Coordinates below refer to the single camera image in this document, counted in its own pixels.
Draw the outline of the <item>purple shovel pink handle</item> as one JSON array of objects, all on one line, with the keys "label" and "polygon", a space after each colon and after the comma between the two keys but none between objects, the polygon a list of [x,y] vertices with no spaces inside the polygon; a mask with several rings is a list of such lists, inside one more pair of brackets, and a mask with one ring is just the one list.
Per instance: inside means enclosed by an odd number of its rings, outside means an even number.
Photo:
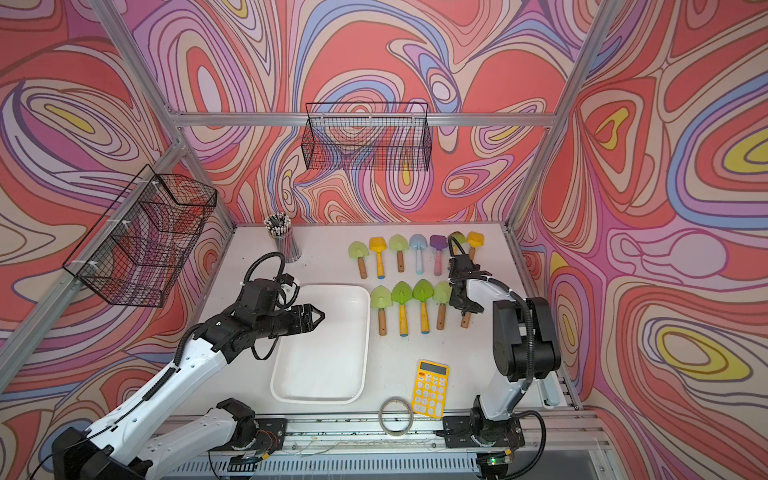
[{"label": "purple shovel pink handle", "polygon": [[443,275],[443,253],[448,248],[448,239],[445,235],[431,235],[429,245],[435,252],[434,275],[440,277]]}]

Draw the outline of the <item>blue shovel pink handle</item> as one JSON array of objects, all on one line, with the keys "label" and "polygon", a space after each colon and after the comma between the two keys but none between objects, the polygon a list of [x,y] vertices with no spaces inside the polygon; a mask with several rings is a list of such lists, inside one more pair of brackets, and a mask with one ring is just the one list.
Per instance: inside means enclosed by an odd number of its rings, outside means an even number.
[{"label": "blue shovel pink handle", "polygon": [[424,273],[423,252],[427,248],[427,239],[422,234],[414,234],[409,239],[409,247],[415,255],[415,271],[418,275]]}]

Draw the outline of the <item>green shovel wooden handle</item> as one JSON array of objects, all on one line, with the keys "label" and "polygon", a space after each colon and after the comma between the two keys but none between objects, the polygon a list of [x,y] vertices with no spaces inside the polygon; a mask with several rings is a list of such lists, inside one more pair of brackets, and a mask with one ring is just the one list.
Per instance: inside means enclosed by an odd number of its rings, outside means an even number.
[{"label": "green shovel wooden handle", "polygon": [[468,329],[469,328],[470,322],[471,322],[471,317],[472,317],[472,313],[471,312],[466,312],[463,315],[462,320],[461,320],[461,327],[463,329]]},{"label": "green shovel wooden handle", "polygon": [[353,241],[348,247],[348,255],[356,261],[360,278],[368,278],[365,258],[369,255],[368,247],[361,241]]},{"label": "green shovel wooden handle", "polygon": [[395,234],[390,238],[389,248],[395,252],[397,260],[397,270],[399,273],[405,272],[404,252],[409,249],[409,241],[401,234]]}]

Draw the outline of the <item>green plastic shovel yellow handle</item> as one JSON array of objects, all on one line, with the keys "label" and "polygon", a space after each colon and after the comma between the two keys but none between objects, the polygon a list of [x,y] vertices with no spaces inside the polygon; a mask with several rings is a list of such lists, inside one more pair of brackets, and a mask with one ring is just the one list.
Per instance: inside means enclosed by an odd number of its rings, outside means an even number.
[{"label": "green plastic shovel yellow handle", "polygon": [[399,334],[401,337],[409,335],[407,318],[407,303],[413,298],[412,288],[404,281],[398,282],[392,289],[392,300],[399,305]]}]

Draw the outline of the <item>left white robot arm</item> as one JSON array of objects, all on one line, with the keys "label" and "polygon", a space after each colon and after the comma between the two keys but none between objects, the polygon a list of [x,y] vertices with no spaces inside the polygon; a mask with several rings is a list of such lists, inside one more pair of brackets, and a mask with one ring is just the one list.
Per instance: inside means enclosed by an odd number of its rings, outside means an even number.
[{"label": "left white robot arm", "polygon": [[277,280],[243,283],[237,300],[190,327],[173,359],[127,401],[83,431],[68,428],[51,447],[57,479],[159,479],[203,451],[251,450],[260,427],[254,411],[229,398],[169,434],[153,434],[213,374],[257,340],[309,333],[325,314],[288,298]]}]

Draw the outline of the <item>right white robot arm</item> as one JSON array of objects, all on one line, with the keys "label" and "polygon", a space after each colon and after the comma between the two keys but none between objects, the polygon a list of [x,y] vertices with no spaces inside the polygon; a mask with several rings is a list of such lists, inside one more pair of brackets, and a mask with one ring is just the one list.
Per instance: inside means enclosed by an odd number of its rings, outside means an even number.
[{"label": "right white robot arm", "polygon": [[456,434],[483,447],[524,444],[520,421],[541,414],[519,408],[536,380],[562,362],[551,309],[542,297],[524,298],[474,262],[458,240],[449,245],[449,305],[463,315],[492,314],[492,355],[498,374],[475,398],[468,426]]}]

